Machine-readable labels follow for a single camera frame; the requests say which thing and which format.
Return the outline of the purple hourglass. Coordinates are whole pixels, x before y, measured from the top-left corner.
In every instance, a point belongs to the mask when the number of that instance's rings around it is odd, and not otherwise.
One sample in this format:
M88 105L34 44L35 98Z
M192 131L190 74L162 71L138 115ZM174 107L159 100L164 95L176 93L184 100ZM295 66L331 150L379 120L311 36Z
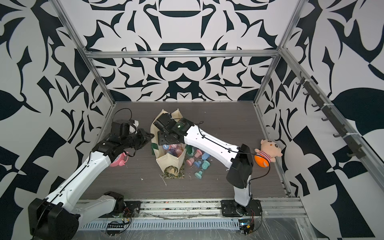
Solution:
M176 148L175 149L175 156L179 158L182 155L183 151L184 150L182 148Z

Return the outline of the cream canvas tote bag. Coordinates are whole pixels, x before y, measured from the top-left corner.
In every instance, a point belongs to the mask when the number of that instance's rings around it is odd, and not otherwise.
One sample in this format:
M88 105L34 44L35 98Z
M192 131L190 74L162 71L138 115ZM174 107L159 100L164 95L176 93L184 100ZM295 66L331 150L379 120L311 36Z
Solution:
M156 157L156 162L162 171L164 179L183 179L185 176L184 160L186 157L186 144L169 145L169 150L164 150L163 145L158 145L157 133L159 129L154 126L154 121L150 127L154 138L151 140L152 153ZM184 151L178 158L175 156L175 149L182 148Z

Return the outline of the teal hourglass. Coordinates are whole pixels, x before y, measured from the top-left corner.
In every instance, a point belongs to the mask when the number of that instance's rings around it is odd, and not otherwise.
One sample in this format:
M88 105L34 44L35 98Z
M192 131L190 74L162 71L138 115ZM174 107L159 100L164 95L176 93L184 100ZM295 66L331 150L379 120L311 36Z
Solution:
M203 173L204 173L203 170L199 170L199 171L195 172L195 177L201 180L203 177Z
M201 167L202 167L203 170L206 170L210 165L211 165L211 164L210 164L209 161L204 160L203 163L202 163L202 165L201 165Z

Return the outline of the teal hourglass front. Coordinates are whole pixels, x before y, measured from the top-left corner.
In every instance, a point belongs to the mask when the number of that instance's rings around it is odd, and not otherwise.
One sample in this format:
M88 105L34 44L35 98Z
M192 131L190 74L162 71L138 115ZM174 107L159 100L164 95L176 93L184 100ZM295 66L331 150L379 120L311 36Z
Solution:
M203 177L203 173L204 173L203 170L199 170L199 171L195 172L195 177L201 180Z

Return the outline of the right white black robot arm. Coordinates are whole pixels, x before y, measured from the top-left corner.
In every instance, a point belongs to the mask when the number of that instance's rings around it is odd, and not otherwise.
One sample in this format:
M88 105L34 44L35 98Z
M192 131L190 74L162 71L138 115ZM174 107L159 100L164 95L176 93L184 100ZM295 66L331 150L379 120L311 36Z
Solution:
M201 129L200 123L186 118L174 119L171 114L163 113L155 118L153 126L159 145L186 144L196 147L221 162L229 169L226 179L234 187L234 201L246 207L251 201L249 181L253 173L253 160L247 145L236 146L226 143Z

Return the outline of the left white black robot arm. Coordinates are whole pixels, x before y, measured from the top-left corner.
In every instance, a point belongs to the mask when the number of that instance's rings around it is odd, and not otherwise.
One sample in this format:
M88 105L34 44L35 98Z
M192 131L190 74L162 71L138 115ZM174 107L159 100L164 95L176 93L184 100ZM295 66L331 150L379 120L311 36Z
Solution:
M112 122L110 134L94 146L89 157L70 177L46 198L36 198L29 205L32 238L70 240L79 228L89 222L103 215L122 213L125 209L124 196L112 191L80 209L76 208L76 204L100 173L130 157L127 149L140 150L152 138L152 133L139 128L138 121Z

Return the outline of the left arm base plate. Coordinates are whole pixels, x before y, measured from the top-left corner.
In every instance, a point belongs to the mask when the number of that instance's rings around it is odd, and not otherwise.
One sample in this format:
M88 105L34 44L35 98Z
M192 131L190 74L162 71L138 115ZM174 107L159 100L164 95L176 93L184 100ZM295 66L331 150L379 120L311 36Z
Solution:
M122 218L129 219L138 216L141 211L141 203L141 201L125 201Z

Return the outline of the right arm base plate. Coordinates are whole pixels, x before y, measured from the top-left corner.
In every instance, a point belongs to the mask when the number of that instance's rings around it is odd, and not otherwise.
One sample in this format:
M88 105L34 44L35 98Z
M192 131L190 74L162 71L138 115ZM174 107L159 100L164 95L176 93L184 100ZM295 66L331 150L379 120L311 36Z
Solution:
M258 217L262 215L261 202L251 199L249 204L244 207L234 200L221 200L221 210L224 217Z

